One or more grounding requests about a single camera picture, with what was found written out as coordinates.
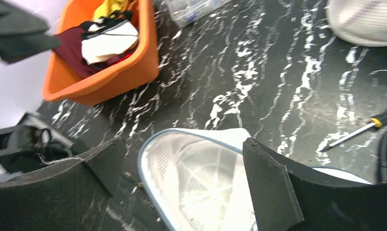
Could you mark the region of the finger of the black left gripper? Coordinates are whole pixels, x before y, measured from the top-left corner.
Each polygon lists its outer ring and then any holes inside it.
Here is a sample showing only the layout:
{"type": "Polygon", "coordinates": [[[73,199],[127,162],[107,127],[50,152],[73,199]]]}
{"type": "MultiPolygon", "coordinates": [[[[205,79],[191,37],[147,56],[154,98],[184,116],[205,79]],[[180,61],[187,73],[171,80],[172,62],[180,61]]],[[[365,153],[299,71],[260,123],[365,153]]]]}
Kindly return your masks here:
{"type": "Polygon", "coordinates": [[[0,58],[13,64],[60,45],[47,33],[47,22],[28,11],[0,0],[0,58]]]}

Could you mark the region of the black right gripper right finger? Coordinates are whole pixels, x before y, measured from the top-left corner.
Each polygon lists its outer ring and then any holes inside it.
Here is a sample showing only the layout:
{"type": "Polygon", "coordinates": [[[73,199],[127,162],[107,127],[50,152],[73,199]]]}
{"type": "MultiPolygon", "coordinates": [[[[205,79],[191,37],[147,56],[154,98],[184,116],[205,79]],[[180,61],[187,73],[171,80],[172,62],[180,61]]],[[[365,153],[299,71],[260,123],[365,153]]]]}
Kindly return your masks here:
{"type": "Polygon", "coordinates": [[[242,154],[259,230],[387,231],[387,183],[328,175],[253,138],[242,154]]]}

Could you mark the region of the white mesh bag beige trim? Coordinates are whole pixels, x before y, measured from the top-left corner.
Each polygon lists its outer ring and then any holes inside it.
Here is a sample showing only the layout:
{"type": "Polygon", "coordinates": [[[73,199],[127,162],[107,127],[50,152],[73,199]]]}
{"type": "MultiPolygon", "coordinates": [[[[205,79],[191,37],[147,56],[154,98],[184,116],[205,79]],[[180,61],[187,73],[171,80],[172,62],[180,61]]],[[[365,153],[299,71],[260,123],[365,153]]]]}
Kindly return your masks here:
{"type": "Polygon", "coordinates": [[[328,0],[325,14],[338,38],[358,46],[387,46],[387,0],[328,0]]]}

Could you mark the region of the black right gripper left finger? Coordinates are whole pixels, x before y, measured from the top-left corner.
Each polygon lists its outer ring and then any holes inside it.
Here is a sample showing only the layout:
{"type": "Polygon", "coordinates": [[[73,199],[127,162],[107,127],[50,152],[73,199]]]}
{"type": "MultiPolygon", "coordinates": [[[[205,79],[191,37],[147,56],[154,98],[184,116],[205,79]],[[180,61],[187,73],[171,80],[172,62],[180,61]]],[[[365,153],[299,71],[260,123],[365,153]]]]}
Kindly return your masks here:
{"type": "Polygon", "coordinates": [[[0,182],[0,231],[97,231],[125,160],[122,138],[0,182]]]}

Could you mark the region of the white mesh bag blue trim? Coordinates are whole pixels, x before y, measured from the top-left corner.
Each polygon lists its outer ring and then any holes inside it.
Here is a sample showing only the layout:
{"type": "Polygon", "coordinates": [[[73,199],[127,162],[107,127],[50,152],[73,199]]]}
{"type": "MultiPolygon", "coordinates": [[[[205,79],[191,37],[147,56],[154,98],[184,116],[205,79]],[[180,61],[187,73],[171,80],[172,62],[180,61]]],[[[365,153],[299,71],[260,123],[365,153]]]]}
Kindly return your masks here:
{"type": "Polygon", "coordinates": [[[166,129],[138,154],[149,197],[172,231],[256,231],[242,128],[166,129]]]}

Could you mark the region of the maroon bra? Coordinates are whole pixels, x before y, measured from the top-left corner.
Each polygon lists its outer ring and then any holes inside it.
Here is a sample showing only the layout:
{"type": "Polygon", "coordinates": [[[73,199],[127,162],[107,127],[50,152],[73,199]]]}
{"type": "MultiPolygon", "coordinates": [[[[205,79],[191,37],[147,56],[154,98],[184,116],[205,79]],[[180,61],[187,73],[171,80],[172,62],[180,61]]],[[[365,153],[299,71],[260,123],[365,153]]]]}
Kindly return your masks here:
{"type": "Polygon", "coordinates": [[[60,46],[53,50],[53,52],[62,58],[82,79],[85,79],[97,72],[117,64],[134,53],[134,48],[125,51],[124,53],[109,58],[106,61],[87,64],[82,55],[81,42],[82,34],[85,30],[80,26],[74,26],[65,30],[55,37],[60,41],[60,46]]]}

